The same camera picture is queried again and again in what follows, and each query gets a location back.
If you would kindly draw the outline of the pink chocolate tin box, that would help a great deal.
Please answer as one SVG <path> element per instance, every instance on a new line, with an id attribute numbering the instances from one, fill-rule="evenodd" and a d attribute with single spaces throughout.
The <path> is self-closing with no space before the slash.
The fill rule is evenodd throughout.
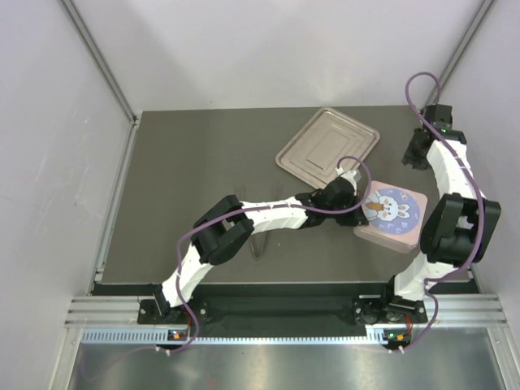
<path id="1" fill-rule="evenodd" d="M 404 228 L 380 230 L 373 225 L 355 227 L 353 232 L 359 238 L 402 254 L 417 247 L 420 235 L 417 227 L 407 232 Z"/>

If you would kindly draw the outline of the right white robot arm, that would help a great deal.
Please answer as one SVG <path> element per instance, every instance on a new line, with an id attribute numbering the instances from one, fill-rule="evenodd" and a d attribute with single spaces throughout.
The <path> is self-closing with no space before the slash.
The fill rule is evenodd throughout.
<path id="1" fill-rule="evenodd" d="M 483 199 L 483 212 L 479 211 L 475 189 L 467 179 L 471 171 L 466 137 L 453 129 L 452 107 L 435 104 L 420 113 L 444 139 L 438 140 L 427 126 L 416 128 L 402 162 L 413 169 L 431 168 L 440 199 L 422 227 L 418 256 L 390 279 L 379 301 L 379 312 L 391 322 L 417 314 L 425 292 L 461 269 L 474 248 L 478 251 L 472 262 L 479 262 L 501 216 L 496 201 Z"/>

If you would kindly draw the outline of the metal serving tongs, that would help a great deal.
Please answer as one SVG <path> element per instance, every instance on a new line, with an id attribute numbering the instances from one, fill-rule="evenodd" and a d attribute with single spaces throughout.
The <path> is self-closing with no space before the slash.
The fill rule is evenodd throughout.
<path id="1" fill-rule="evenodd" d="M 283 185 L 280 182 L 277 182 L 271 188 L 271 200 L 272 201 L 281 200 L 282 192 L 283 192 Z M 245 186 L 235 187 L 235 194 L 239 200 L 244 200 L 246 198 L 246 187 Z M 262 257 L 264 250 L 267 246 L 269 235 L 270 235 L 269 232 L 261 232 L 261 233 L 252 235 L 249 238 L 248 242 L 249 242 L 250 253 L 255 261 L 258 261 Z"/>

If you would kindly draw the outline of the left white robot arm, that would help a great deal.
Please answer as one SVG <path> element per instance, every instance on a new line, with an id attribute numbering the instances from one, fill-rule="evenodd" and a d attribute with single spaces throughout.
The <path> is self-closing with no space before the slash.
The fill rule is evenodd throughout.
<path id="1" fill-rule="evenodd" d="M 280 201 L 252 203 L 224 197 L 175 245 L 176 268 L 154 291 L 156 312 L 167 322 L 179 320 L 194 289 L 214 267 L 230 261 L 251 236 L 274 230 L 316 228 L 333 219 L 340 226 L 367 224 L 358 195 L 358 170 L 336 170 L 325 188 Z"/>

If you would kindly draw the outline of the small plain metal tray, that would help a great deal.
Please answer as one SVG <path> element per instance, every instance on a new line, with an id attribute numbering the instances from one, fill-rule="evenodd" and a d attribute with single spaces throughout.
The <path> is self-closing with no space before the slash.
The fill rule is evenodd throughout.
<path id="1" fill-rule="evenodd" d="M 362 203 L 367 226 L 380 230 L 404 228 L 408 232 L 419 228 L 421 232 L 426 208 L 426 195 L 376 180 Z"/>

